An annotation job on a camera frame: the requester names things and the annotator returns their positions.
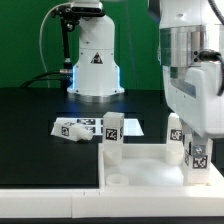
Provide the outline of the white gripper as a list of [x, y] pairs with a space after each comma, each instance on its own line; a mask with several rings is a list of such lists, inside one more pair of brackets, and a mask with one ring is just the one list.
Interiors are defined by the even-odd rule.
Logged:
[[192, 134], [191, 155], [206, 155], [206, 138], [224, 138], [224, 93], [218, 96], [219, 63], [202, 62], [189, 68], [163, 67], [168, 106], [180, 117], [183, 134]]

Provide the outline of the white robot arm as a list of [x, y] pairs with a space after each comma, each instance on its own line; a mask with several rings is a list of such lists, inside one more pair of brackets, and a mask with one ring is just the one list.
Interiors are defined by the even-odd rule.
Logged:
[[[100, 0], [73, 0], [81, 27], [79, 59], [68, 92], [84, 100], [124, 92], [114, 61], [114, 23]], [[168, 106], [197, 136], [193, 154], [209, 138], [224, 138], [224, 0], [148, 0], [159, 23], [158, 59]]]

